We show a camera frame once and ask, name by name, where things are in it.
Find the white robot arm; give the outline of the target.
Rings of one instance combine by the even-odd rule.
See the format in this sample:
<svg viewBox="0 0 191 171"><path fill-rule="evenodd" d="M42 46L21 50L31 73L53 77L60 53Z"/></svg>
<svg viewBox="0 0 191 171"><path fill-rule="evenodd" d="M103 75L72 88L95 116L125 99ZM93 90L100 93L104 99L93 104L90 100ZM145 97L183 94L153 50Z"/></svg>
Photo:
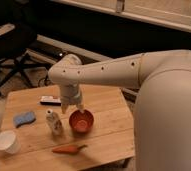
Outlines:
<svg viewBox="0 0 191 171"><path fill-rule="evenodd" d="M136 171L191 171L191 50L83 64L68 54L48 72L62 109L83 108L81 84L135 88Z"/></svg>

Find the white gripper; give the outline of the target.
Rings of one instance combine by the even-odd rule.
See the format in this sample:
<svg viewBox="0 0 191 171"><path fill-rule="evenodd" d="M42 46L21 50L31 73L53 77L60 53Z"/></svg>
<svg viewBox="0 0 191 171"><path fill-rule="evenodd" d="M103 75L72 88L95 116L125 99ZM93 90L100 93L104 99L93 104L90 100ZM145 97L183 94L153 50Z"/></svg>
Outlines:
<svg viewBox="0 0 191 171"><path fill-rule="evenodd" d="M82 92L78 84L73 85L60 85L60 99L63 103L61 105L61 110L63 114L66 114L66 111L69 105L76 105L78 110L84 110L84 105L82 102Z"/></svg>

